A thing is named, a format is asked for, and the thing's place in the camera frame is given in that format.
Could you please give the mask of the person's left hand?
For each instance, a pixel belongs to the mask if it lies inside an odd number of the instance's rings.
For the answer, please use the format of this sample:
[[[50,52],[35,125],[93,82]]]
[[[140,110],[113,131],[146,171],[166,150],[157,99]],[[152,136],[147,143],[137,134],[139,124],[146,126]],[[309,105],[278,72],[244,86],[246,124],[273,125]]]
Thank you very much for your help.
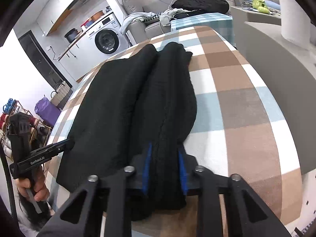
[[[28,178],[18,178],[15,179],[16,187],[21,196],[23,196],[27,201],[30,201],[27,189],[32,189],[35,191],[34,200],[36,202],[46,201],[50,195],[50,192],[45,184],[46,177],[42,166],[36,169],[35,176],[32,179]]]

